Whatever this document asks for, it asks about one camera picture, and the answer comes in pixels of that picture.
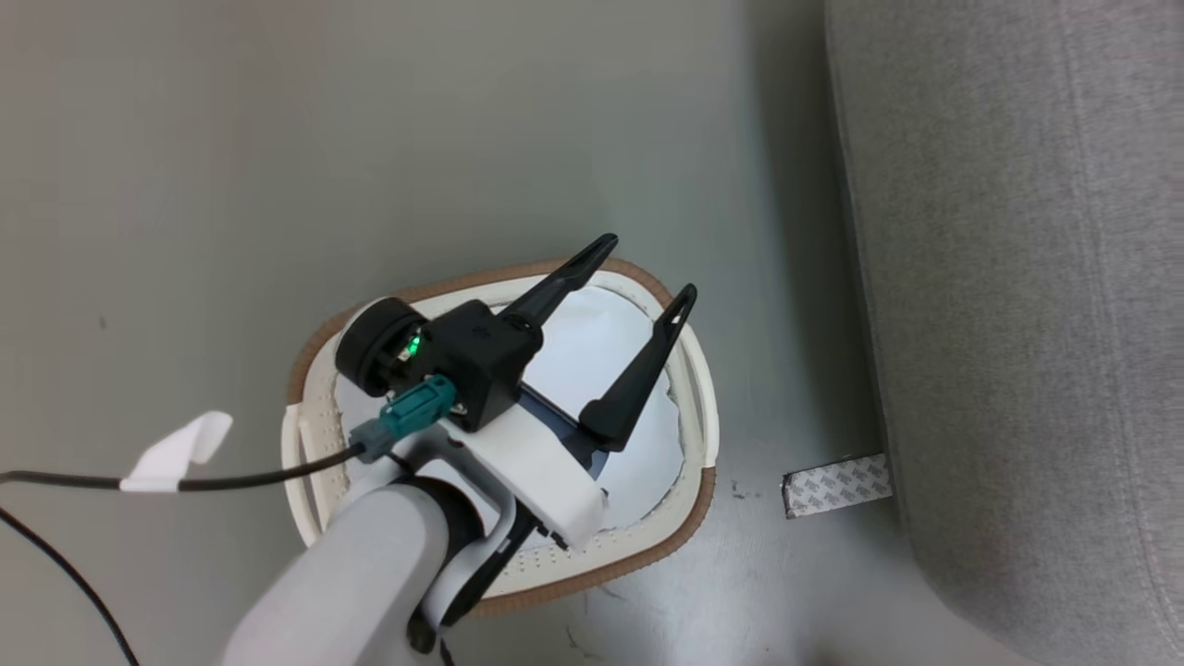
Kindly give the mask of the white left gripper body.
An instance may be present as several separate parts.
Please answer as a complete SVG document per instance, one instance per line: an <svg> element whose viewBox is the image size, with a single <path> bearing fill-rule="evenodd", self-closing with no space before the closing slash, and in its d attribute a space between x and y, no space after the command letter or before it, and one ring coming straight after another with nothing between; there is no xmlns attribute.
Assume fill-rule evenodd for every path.
<svg viewBox="0 0 1184 666"><path fill-rule="evenodd" d="M468 433L451 420L445 450L452 467L482 501L498 511L525 506L568 549L588 547L600 531L605 497L566 443L578 438L575 421L532 388L482 429Z"/></svg>

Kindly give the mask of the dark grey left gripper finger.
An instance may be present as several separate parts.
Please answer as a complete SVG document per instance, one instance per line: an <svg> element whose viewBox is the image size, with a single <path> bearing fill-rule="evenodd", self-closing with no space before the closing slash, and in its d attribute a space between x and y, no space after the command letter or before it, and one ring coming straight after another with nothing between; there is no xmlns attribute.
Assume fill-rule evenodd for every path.
<svg viewBox="0 0 1184 666"><path fill-rule="evenodd" d="M581 410L580 429L596 442L597 450L624 450L695 303L697 287L686 284L652 322L646 345L604 395Z"/></svg>
<svg viewBox="0 0 1184 666"><path fill-rule="evenodd" d="M587 286L588 278L600 270L618 243L616 233L599 236L525 292L525 295L500 310L498 319L521 329L541 329L571 292L583 290Z"/></svg>

